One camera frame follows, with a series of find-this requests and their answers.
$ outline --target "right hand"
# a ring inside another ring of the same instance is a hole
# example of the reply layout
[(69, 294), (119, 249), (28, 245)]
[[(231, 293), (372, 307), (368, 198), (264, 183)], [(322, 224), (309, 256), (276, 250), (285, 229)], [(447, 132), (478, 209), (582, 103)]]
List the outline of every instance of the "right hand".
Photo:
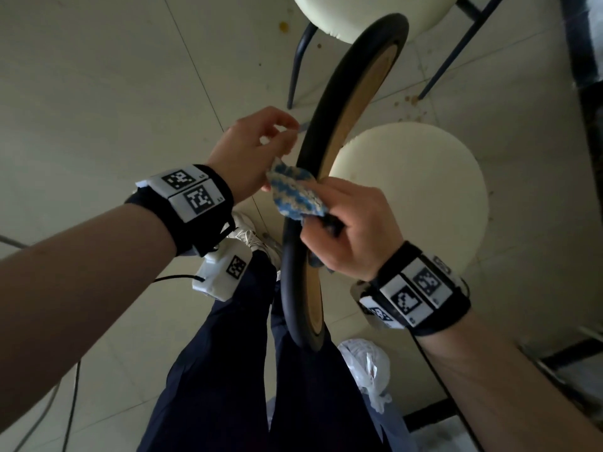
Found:
[(303, 184), (345, 224), (339, 237), (334, 238), (319, 218), (309, 216), (301, 231), (304, 244), (334, 271), (363, 281), (375, 278), (404, 242), (383, 192), (330, 177), (320, 183)]

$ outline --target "chair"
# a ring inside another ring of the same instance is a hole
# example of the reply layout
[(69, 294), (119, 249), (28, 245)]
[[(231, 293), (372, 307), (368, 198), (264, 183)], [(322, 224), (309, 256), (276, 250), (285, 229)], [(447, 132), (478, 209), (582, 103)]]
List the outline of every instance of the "chair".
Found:
[(410, 31), (408, 41), (418, 34), (432, 28), (456, 4), (472, 21), (473, 24), (456, 45), (448, 58), (433, 75), (419, 99), (425, 98), (429, 90), (440, 79), (452, 62), (469, 43), (472, 37), (488, 20), (502, 0), (490, 0), (483, 10), (480, 10), (470, 0), (295, 0), (301, 11), (310, 20), (300, 42), (297, 45), (293, 59), (293, 71), (289, 86), (287, 108), (293, 106), (297, 78), (300, 73), (301, 61), (314, 33), (322, 31), (346, 43), (353, 43), (371, 23), (383, 15), (402, 13), (408, 19)]
[(402, 235), (462, 273), (488, 224), (477, 160), (441, 128), (398, 122), (364, 131), (341, 148), (329, 176), (378, 187)]

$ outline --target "forearm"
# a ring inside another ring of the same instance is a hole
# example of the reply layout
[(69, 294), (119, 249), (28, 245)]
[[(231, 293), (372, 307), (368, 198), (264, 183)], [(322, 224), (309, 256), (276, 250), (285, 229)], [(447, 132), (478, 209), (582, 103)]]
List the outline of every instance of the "forearm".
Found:
[(56, 384), (175, 254), (161, 220), (127, 204), (0, 261), (0, 431)]
[(418, 341), (487, 452), (603, 449), (603, 435), (472, 311)]

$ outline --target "white stool seat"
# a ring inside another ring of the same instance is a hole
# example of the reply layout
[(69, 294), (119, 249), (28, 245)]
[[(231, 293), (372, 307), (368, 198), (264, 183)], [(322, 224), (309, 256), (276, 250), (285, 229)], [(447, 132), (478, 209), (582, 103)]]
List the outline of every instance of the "white stool seat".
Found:
[(369, 129), (339, 152), (330, 176), (378, 187), (405, 239), (462, 273), (488, 222), (478, 162), (453, 135), (400, 122)]
[(408, 41), (436, 25), (456, 0), (295, 0), (306, 17), (325, 33), (353, 43), (377, 19), (406, 16)]

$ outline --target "trousers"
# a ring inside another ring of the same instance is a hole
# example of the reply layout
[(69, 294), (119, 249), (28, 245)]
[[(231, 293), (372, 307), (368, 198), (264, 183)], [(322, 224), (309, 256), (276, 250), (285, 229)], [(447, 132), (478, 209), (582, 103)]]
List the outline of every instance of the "trousers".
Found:
[[(270, 306), (277, 388), (268, 428), (263, 380)], [(216, 301), (180, 353), (138, 447), (147, 451), (388, 450), (327, 331), (319, 352), (287, 329), (276, 269), (256, 250), (233, 297)]]

